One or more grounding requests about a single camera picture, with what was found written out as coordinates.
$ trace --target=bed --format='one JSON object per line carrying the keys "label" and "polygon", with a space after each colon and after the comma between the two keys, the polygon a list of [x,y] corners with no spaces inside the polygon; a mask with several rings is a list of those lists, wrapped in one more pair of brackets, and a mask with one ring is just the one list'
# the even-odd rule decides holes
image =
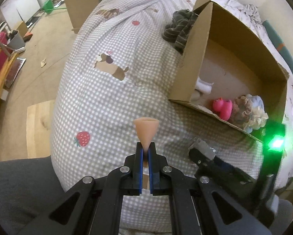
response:
{"label": "bed", "polygon": [[[191,10],[196,0],[102,0],[79,31],[64,68],[54,109],[51,135],[54,170],[67,191],[86,175],[106,176],[135,152],[133,120],[160,120],[154,137],[159,154],[171,166],[193,176],[187,156],[199,137],[216,154],[254,178],[262,163],[262,144],[211,117],[168,101],[181,55],[162,39],[173,12]],[[276,189],[293,176],[293,75],[272,45],[254,6],[217,0],[244,22],[290,73],[283,123],[286,151]],[[113,68],[98,66],[102,57]],[[124,197],[120,233],[128,229],[171,232],[168,197]]]}

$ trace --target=silver rivet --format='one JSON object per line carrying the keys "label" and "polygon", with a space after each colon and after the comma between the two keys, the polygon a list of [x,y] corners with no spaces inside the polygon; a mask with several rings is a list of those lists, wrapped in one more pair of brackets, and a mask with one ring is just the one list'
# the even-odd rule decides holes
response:
{"label": "silver rivet", "polygon": [[130,171],[130,168],[127,167],[127,166],[123,166],[123,167],[120,168],[120,171],[121,171],[122,173],[127,173],[127,172]]}
{"label": "silver rivet", "polygon": [[202,183],[208,183],[208,182],[209,182],[209,178],[206,177],[206,176],[202,176],[202,177],[200,177],[200,181],[201,181]]}
{"label": "silver rivet", "polygon": [[170,167],[170,166],[164,166],[163,167],[163,171],[164,172],[171,172],[172,171],[172,167]]}
{"label": "silver rivet", "polygon": [[84,177],[84,178],[82,179],[82,182],[83,182],[83,183],[91,183],[92,180],[93,180],[93,178],[87,176],[87,177]]}

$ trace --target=green light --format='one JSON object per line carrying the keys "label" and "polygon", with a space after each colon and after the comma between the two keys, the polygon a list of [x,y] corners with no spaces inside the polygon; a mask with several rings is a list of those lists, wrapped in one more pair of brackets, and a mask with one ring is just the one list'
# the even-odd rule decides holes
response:
{"label": "green light", "polygon": [[284,137],[280,135],[275,135],[274,138],[269,142],[268,146],[273,151],[282,151],[282,146],[284,142]]}

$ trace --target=pink toy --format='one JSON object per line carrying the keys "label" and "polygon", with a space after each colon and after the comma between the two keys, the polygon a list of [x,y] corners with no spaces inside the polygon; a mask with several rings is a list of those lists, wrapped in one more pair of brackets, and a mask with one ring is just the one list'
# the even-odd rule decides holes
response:
{"label": "pink toy", "polygon": [[213,110],[219,112],[219,117],[228,121],[232,112],[232,101],[218,98],[213,101]]}

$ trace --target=gray bucket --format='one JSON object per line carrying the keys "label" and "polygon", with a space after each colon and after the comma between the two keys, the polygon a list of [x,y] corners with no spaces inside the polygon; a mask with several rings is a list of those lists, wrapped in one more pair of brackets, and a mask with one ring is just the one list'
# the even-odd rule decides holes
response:
{"label": "gray bucket", "polygon": [[12,38],[12,40],[10,41],[8,46],[13,48],[13,49],[19,49],[19,48],[23,48],[25,46],[25,42],[22,39],[21,35],[19,34],[19,31],[14,36],[14,38]]}

